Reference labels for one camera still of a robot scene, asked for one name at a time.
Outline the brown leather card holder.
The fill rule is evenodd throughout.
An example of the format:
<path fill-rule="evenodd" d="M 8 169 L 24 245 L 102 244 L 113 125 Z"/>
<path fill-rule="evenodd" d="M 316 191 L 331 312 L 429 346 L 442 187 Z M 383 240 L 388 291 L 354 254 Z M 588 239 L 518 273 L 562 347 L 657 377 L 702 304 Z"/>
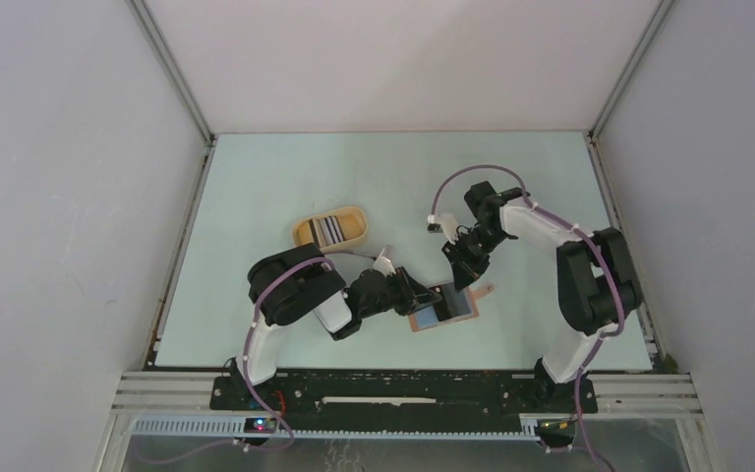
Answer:
<path fill-rule="evenodd" d="M 492 294 L 495 285 L 485 283 L 478 288 L 467 287 L 462 291 L 456 291 L 454 283 L 448 281 L 431 286 L 431 289 L 442 299 L 409 317 L 409 326 L 413 332 L 477 318 L 480 315 L 478 302 Z"/>

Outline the yellow oval card tray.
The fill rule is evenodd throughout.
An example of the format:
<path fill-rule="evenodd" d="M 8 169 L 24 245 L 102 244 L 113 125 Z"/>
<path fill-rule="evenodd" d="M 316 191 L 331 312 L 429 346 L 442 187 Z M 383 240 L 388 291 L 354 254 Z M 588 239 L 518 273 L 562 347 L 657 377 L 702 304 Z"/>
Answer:
<path fill-rule="evenodd" d="M 369 223 L 358 206 L 343 206 L 302 218 L 291 236 L 296 247 L 315 243 L 324 253 L 354 249 L 368 239 Z"/>

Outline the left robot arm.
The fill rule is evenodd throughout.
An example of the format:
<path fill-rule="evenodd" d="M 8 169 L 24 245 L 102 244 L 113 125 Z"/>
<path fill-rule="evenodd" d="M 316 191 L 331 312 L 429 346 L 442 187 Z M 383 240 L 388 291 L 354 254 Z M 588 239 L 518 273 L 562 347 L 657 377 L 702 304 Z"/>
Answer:
<path fill-rule="evenodd" d="M 299 246 L 254 264 L 248 272 L 254 314 L 242 353 L 241 377 L 233 395 L 248 409 L 271 397 L 285 329 L 306 315 L 315 316 L 334 340 L 356 333 L 363 320 L 386 312 L 408 317 L 443 300 L 436 290 L 396 266 L 386 252 L 351 283 L 315 243 Z"/>

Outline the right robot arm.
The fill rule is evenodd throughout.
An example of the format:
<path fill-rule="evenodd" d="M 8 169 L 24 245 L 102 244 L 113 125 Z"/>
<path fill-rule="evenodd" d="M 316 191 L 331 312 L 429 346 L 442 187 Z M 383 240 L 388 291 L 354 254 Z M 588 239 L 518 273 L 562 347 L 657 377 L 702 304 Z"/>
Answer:
<path fill-rule="evenodd" d="M 604 340 L 624 332 L 628 315 L 643 299 L 624 235 L 614 227 L 588 231 L 541 207 L 519 187 L 498 192 L 483 181 L 465 204 L 475 217 L 469 228 L 450 213 L 433 210 L 431 232 L 441 232 L 456 289 L 476 282 L 493 251 L 518 240 L 548 253 L 556 264 L 557 303 L 564 319 L 552 348 L 540 359 L 543 377 L 532 385 L 536 404 L 556 411 L 572 396 L 570 382 L 584 375 Z"/>

